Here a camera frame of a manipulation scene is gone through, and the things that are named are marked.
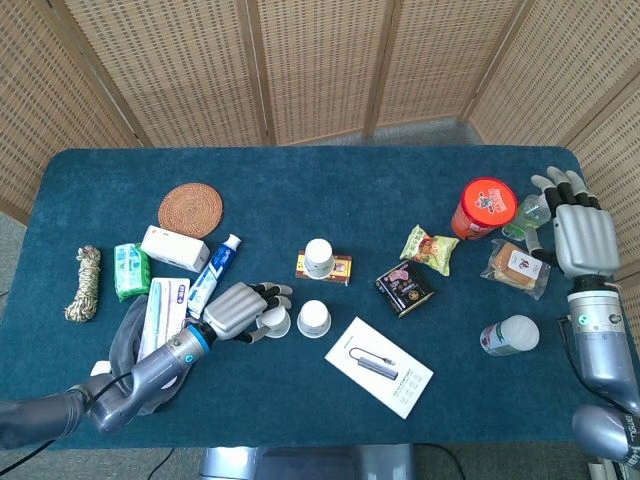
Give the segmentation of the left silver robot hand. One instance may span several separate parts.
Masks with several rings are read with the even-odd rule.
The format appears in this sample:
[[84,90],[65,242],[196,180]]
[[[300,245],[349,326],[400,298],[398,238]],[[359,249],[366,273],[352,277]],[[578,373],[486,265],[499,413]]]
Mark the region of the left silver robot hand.
[[204,309],[198,328],[209,343],[281,338],[291,326],[292,295],[287,285],[238,282]]

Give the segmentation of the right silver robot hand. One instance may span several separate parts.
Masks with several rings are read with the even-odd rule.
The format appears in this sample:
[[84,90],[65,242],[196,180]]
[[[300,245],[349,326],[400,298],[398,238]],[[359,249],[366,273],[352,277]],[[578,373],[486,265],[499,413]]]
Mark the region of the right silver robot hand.
[[554,249],[543,248],[537,231],[528,228],[529,254],[558,267],[569,279],[614,276],[620,268],[614,222],[583,178],[549,166],[544,176],[532,176],[531,183],[541,190],[551,212]]

